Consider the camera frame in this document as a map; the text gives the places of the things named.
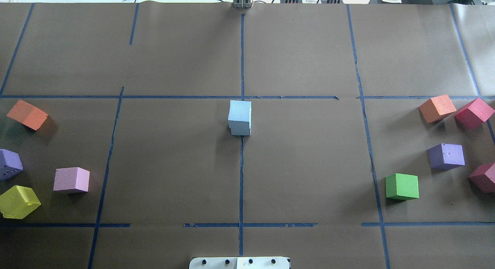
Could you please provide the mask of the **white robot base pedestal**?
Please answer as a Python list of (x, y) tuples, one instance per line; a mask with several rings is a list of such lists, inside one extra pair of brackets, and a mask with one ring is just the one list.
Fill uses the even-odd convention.
[(290, 269), (290, 258), (267, 257), (197, 257), (189, 269)]

